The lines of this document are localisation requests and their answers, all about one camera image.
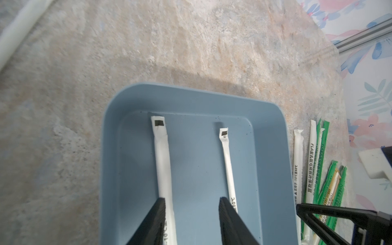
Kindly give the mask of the thin white straw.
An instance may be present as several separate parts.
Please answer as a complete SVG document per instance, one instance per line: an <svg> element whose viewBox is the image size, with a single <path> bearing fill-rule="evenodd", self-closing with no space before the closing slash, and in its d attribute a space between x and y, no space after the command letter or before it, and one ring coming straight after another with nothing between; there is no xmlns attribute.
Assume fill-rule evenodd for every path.
<svg viewBox="0 0 392 245"><path fill-rule="evenodd" d="M234 210L236 212L238 212L238 204L237 204L234 176L233 176L231 156L230 156L228 128L220 128L219 129L219 139L220 139L220 141L222 143L222 147L223 147L228 194L229 194L229 202L232 205L232 207L234 208Z"/></svg>

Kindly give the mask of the thick white straw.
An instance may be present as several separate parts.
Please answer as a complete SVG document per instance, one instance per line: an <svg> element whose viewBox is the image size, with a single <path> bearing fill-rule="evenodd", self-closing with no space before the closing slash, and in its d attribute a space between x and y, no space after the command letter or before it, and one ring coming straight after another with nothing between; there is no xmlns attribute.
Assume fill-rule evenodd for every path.
<svg viewBox="0 0 392 245"><path fill-rule="evenodd" d="M151 121L154 134L158 192L159 197L165 199L163 243L165 245L176 245L178 242L173 205L169 144L165 118L163 116L152 116Z"/></svg>

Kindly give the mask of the white printed straw pile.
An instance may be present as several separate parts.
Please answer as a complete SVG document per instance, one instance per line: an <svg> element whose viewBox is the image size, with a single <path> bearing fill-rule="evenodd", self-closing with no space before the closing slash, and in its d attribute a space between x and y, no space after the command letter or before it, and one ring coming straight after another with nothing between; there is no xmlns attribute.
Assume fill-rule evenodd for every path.
<svg viewBox="0 0 392 245"><path fill-rule="evenodd" d="M322 135L322 131L317 128L315 120L310 121L310 135L309 135L309 147L308 147L308 165L307 165L307 179L306 187L304 189L305 204L313 204L315 194L315 184L317 177L317 168L320 156L319 147L319 136Z"/></svg>

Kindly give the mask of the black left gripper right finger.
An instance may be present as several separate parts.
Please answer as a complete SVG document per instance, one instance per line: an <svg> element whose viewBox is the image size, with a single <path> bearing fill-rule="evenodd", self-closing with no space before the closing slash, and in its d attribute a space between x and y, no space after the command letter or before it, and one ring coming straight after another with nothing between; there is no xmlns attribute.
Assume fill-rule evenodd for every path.
<svg viewBox="0 0 392 245"><path fill-rule="evenodd" d="M218 213L223 245L259 245L226 197L220 198Z"/></svg>

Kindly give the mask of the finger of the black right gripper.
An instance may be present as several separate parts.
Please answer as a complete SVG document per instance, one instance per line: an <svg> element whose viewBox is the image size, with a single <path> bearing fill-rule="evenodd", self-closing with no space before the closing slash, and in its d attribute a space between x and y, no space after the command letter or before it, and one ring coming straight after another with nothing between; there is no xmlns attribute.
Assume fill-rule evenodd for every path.
<svg viewBox="0 0 392 245"><path fill-rule="evenodd" d="M392 216L373 210L298 204L297 215L327 245L390 245ZM335 232L338 218L353 222L351 242Z"/></svg>

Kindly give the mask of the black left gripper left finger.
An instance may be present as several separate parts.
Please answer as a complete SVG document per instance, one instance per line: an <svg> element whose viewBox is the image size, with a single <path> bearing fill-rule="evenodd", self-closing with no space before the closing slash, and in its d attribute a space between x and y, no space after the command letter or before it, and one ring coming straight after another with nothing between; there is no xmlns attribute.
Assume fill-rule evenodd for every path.
<svg viewBox="0 0 392 245"><path fill-rule="evenodd" d="M165 209L165 198L158 198L126 245L162 245Z"/></svg>

